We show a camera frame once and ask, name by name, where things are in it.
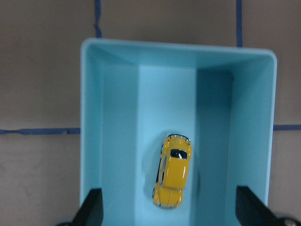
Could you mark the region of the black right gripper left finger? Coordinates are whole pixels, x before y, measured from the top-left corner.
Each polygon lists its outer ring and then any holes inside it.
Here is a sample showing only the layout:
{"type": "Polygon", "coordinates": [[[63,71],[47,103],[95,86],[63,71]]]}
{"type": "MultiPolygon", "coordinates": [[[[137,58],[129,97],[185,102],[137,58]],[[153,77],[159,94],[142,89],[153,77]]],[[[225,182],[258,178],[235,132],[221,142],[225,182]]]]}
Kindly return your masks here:
{"type": "Polygon", "coordinates": [[[71,226],[101,226],[103,195],[101,188],[91,189],[71,222],[71,226]]]}

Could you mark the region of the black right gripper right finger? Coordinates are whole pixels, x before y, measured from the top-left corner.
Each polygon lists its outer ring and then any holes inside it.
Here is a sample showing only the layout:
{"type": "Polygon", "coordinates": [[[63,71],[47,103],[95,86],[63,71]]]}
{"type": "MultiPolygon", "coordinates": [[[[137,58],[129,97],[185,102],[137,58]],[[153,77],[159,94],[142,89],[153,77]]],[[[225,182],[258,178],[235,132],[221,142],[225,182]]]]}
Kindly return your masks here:
{"type": "Polygon", "coordinates": [[[287,226],[247,186],[237,186],[235,214],[241,226],[287,226]]]}

